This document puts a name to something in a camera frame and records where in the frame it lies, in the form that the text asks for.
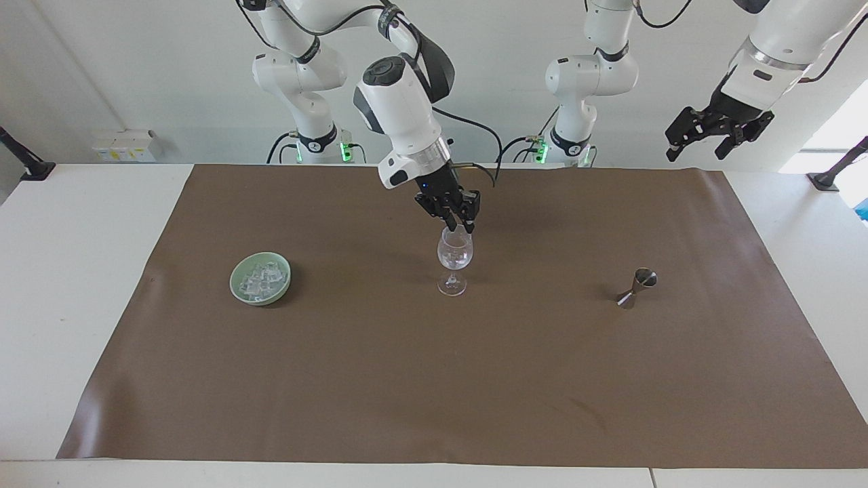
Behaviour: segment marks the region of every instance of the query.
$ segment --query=wine glass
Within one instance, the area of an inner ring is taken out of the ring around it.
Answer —
[[[437,289],[446,296],[458,296],[467,289],[467,280],[458,272],[473,259],[473,236],[467,234],[464,226],[456,227],[455,232],[444,228],[437,244],[437,257],[447,271],[437,280]]]

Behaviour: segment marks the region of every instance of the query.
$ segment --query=glass base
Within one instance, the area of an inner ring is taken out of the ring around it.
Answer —
[[[467,290],[467,279],[458,271],[447,271],[437,280],[437,289],[446,296],[458,296]]]

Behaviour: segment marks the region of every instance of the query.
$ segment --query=white wall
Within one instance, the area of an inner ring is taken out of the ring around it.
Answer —
[[[669,18],[683,0],[647,2],[652,20]],[[565,54],[589,53],[580,0],[401,0],[413,21],[449,53],[457,69],[452,95],[438,105],[487,122],[504,139],[535,133],[554,108],[543,73]],[[32,28],[35,5],[95,89],[69,76],[63,49]],[[663,131],[686,105],[704,108],[753,19],[732,2],[696,2],[667,30],[636,23],[631,49],[641,64],[629,94],[598,99],[595,143],[603,166],[672,167]],[[388,141],[367,131],[352,106],[365,67],[393,54],[370,30],[325,41],[341,50],[351,77],[326,93],[339,123],[368,149],[372,162]],[[0,16],[0,123],[37,153],[61,162],[92,159],[95,129],[153,129],[166,162],[261,162],[274,137],[293,127],[286,109],[253,82],[250,66],[264,46],[233,0],[6,0]],[[780,168],[852,91],[868,78],[868,43],[854,39],[821,83],[802,86],[776,108],[759,142],[713,157],[717,141],[691,147],[678,167]],[[101,104],[101,98],[108,108]],[[458,160],[490,161],[490,136],[444,121]]]

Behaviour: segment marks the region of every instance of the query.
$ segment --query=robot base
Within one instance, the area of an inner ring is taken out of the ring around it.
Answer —
[[[839,193],[841,190],[838,189],[835,185],[831,185],[830,187],[824,187],[823,185],[817,183],[817,176],[822,175],[822,173],[808,173],[808,180],[811,180],[813,186],[821,191],[821,192],[829,192],[829,193]]]
[[[299,144],[296,162],[298,164],[350,164],[355,162],[350,144],[352,144],[352,133],[341,129],[340,137],[321,153],[312,153],[303,144]]]
[[[550,168],[591,168],[594,163],[590,159],[591,146],[588,145],[576,156],[567,156],[557,146],[548,146],[531,153],[534,162]]]

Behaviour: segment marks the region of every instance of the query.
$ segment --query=brown mat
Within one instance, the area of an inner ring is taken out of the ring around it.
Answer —
[[[410,185],[196,167],[58,458],[868,467],[868,426],[722,174],[463,178],[483,212],[447,298]],[[293,284],[258,309],[227,282],[262,250]],[[661,284],[623,311],[641,266]]]

